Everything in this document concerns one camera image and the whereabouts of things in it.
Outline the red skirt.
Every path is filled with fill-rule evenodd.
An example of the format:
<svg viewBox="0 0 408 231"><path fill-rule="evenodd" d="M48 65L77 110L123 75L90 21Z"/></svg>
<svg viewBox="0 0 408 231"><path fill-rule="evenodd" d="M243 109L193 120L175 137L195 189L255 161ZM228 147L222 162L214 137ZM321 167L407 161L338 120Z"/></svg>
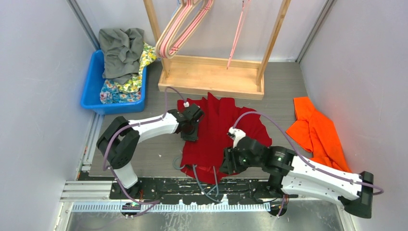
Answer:
<svg viewBox="0 0 408 231"><path fill-rule="evenodd" d="M223 162L224 148L231 147L232 139L227 135L240 115L254 109L237 107L233 98L216 98L211 93L199 100L188 98L189 104L196 104L204 117L198 126L198 139L187 141L182 149L181 172L199 181L215 184L225 173L219 171Z"/></svg>

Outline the grey-blue hanger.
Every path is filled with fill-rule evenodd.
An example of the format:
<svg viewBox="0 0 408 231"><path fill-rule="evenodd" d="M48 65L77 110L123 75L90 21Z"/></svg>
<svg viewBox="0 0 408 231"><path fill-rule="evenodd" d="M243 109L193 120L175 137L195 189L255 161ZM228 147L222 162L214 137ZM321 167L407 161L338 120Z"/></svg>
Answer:
<svg viewBox="0 0 408 231"><path fill-rule="evenodd" d="M177 165L176 165L176 162L177 162L179 159L181 159L181 156L175 157L175 158L173 159L173 161L172 161L172 166L173 166L173 168L176 169L176 170L182 170L184 167L186 167L186 165L182 165L182 166L177 166ZM215 167L213 167L214 178L215 178L215 185L214 185L209 191L206 191L206 190L204 189L203 185L200 183L199 178L198 178L198 175L197 175L196 168L197 168L197 165L192 165L192 170L193 170L193 173L194 173L194 178L195 178L195 180L196 180L196 183L198 184L198 187L199 187L200 190L201 190L202 195L206 196L208 199L210 199L211 201L213 201L213 202L215 202L215 203L221 203L220 200L218 200L218 199L216 199L216 198L213 198L213 197L211 197L211 195L210 195L210 193L211 193L212 191L214 191L214 190L216 191L216 196L219 195L219 186L218 186L217 174L216 174L216 171L215 171Z"/></svg>

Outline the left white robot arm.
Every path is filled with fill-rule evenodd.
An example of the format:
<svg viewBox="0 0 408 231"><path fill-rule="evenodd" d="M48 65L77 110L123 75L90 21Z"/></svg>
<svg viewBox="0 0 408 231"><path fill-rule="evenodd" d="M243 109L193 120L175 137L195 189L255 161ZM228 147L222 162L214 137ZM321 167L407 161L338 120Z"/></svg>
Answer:
<svg viewBox="0 0 408 231"><path fill-rule="evenodd" d="M123 195L133 199L140 194L139 179L131 165L139 143L164 134L180 134L184 141L197 141L198 125L203 117L204 111L193 103L182 110L171 109L163 115L142 120L115 118L96 146L103 154L105 164L121 182Z"/></svg>

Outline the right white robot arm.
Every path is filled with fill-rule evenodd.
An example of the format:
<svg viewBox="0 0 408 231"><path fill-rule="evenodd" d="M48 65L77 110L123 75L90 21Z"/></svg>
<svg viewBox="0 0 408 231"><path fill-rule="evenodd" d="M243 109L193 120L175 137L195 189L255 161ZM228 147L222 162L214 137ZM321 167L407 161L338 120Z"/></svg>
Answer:
<svg viewBox="0 0 408 231"><path fill-rule="evenodd" d="M267 147L243 137L224 149L220 172L239 174L258 167L269 174L261 192L271 197L304 195L341 205L346 212L360 218L372 217L373 174L343 172L305 157L282 146Z"/></svg>

